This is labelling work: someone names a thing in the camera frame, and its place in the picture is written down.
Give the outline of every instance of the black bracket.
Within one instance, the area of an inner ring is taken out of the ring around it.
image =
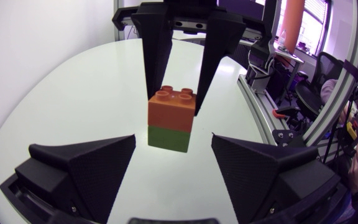
[[[298,133],[294,130],[273,130],[272,134],[277,145],[283,147],[288,146],[298,136]]]
[[[147,97],[161,88],[172,48],[173,29],[187,33],[205,32],[206,40],[198,82],[195,116],[198,114],[221,59],[233,54],[246,27],[258,33],[257,43],[267,46],[271,33],[264,23],[217,7],[213,0],[164,0],[117,10],[112,21],[123,30],[123,19],[131,17],[142,37]],[[194,24],[185,27],[182,22]]]

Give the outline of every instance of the office chair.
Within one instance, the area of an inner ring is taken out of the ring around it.
[[[320,52],[317,56],[316,70],[311,83],[304,72],[298,72],[298,75],[304,78],[295,86],[295,92],[298,95],[296,103],[304,117],[314,121],[323,104],[320,98],[321,87],[329,79],[338,79],[342,71],[343,62],[337,60],[326,52]]]

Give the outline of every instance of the desk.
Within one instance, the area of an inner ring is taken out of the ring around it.
[[[173,40],[164,85],[196,91],[203,47]],[[63,145],[135,134],[136,149],[109,223],[132,217],[236,223],[211,149],[212,133],[262,142],[237,86],[245,69],[222,59],[200,113],[188,153],[147,145],[147,92],[142,40],[95,47],[67,60],[17,105],[0,129],[0,184],[30,157],[32,143]],[[24,223],[0,191],[0,222]]]

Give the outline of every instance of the green lego brick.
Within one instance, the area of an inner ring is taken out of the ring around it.
[[[148,140],[149,146],[178,152],[187,152],[190,141],[190,133],[149,126]]]

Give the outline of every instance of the person's hand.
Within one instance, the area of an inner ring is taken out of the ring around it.
[[[347,114],[347,108],[348,107],[349,107],[349,104],[346,103],[345,107],[341,111],[341,115],[339,115],[339,124],[344,124],[345,123],[345,117],[346,117],[346,114]]]
[[[358,192],[358,144],[356,147],[356,154],[353,157],[351,168],[348,172],[349,176],[349,188],[352,195]]]

